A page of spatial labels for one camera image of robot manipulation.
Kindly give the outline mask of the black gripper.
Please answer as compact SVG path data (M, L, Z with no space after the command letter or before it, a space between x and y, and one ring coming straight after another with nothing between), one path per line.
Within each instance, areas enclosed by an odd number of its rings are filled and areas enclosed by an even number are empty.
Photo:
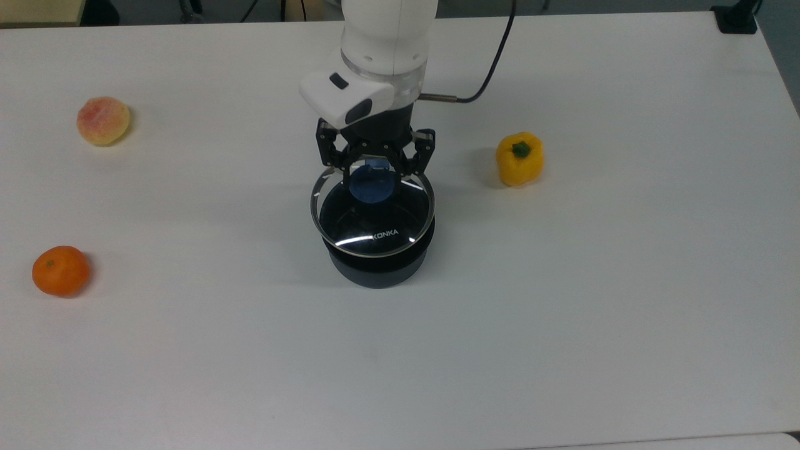
M423 176L436 149L436 131L411 130L414 103L396 110L388 110L355 122L338 131L324 119L317 120L315 138L323 174L342 176L344 187L351 185L351 151L359 150L363 143L388 145L399 157L398 174L402 179ZM336 146L337 137L345 139L342 150Z

